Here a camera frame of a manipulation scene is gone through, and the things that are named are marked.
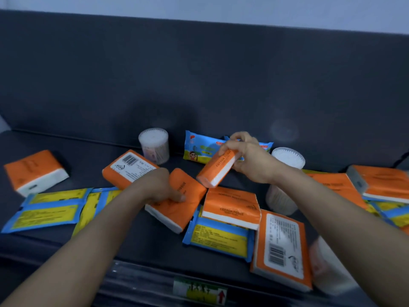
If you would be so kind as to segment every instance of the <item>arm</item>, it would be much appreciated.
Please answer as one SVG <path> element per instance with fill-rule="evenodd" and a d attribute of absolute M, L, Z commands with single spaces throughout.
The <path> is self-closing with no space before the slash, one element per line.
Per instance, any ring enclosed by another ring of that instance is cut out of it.
<path fill-rule="evenodd" d="M 233 168 L 275 184 L 298 205 L 361 288 L 380 306 L 409 306 L 409 237 L 264 151 L 248 133 L 220 149 L 239 150 Z"/>
<path fill-rule="evenodd" d="M 90 306 L 132 220 L 146 201 L 184 201 L 155 169 L 120 193 L 81 232 L 24 281 L 1 307 Z"/>

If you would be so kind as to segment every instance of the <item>green label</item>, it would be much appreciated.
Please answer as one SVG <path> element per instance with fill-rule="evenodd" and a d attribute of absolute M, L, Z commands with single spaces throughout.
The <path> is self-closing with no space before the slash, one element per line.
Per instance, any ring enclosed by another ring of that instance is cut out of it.
<path fill-rule="evenodd" d="M 202 303 L 224 306 L 228 289 L 214 284 L 175 277 L 173 294 Z"/>

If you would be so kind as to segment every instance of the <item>red arrow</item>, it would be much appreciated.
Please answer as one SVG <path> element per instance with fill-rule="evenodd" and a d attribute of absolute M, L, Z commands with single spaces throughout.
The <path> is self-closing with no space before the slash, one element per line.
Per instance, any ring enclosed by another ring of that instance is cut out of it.
<path fill-rule="evenodd" d="M 223 303 L 223 299 L 225 297 L 225 294 L 223 291 L 220 291 L 220 293 L 217 295 L 219 297 L 219 304 Z"/>

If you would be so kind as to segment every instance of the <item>hand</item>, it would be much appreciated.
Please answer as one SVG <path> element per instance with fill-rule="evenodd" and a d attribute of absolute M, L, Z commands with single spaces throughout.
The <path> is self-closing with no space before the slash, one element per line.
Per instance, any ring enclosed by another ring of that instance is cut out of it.
<path fill-rule="evenodd" d="M 124 192 L 132 194 L 143 194 L 144 201 L 158 202 L 165 199 L 171 199 L 177 202 L 183 202 L 186 197 L 174 190 L 169 184 L 169 171 L 165 168 L 158 168 L 149 171 L 142 177 L 128 186 Z"/>
<path fill-rule="evenodd" d="M 244 161 L 234 163 L 233 169 L 244 173 L 250 180 L 257 183 L 275 184 L 277 173 L 286 166 L 271 156 L 258 144 L 255 137 L 245 131 L 232 134 L 230 140 L 220 147 L 219 155 L 222 155 L 227 149 L 238 150 L 244 157 Z"/>

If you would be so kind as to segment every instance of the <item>cotton swab container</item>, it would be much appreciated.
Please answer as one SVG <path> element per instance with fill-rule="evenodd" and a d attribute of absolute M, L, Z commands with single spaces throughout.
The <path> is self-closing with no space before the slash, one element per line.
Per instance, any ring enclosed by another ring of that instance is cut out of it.
<path fill-rule="evenodd" d="M 359 287 L 325 240 L 319 236 L 310 247 L 314 285 L 328 295 L 340 295 Z"/>
<path fill-rule="evenodd" d="M 169 160 L 169 135 L 165 129 L 149 128 L 139 134 L 144 157 L 157 165 Z"/>
<path fill-rule="evenodd" d="M 298 169 L 302 169 L 305 165 L 305 159 L 303 155 L 293 149 L 286 147 L 278 147 L 273 150 L 271 155 L 277 158 L 279 161 Z M 270 185 L 265 201 L 268 207 L 282 215 L 292 215 L 298 210 L 295 202 L 279 187 Z"/>

